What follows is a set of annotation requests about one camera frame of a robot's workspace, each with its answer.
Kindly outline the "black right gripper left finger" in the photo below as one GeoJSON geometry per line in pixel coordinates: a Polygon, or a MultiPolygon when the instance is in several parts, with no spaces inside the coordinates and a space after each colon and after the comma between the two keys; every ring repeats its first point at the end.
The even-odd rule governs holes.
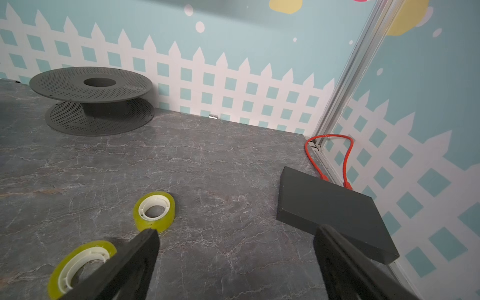
{"type": "Polygon", "coordinates": [[[160,249],[155,229],[145,229],[61,298],[63,300],[144,300],[160,249]]]}

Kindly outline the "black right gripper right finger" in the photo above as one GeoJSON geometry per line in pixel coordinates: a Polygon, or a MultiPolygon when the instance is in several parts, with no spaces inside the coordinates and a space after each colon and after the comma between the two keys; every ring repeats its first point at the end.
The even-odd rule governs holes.
{"type": "Polygon", "coordinates": [[[416,300],[330,225],[317,228],[313,246],[330,300],[416,300]]]}

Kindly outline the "yellow tape roll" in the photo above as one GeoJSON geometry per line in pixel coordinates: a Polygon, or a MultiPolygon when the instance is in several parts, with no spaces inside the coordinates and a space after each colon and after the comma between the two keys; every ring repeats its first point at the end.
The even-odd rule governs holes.
{"type": "Polygon", "coordinates": [[[136,229],[166,231],[173,223],[176,214],[174,197],[167,192],[151,192],[137,201],[132,215],[136,229]]]}
{"type": "Polygon", "coordinates": [[[84,265],[91,261],[105,263],[116,253],[116,247],[109,241],[92,241],[77,247],[52,272],[47,284],[50,299],[58,300],[71,291],[73,289],[71,281],[84,265]]]}

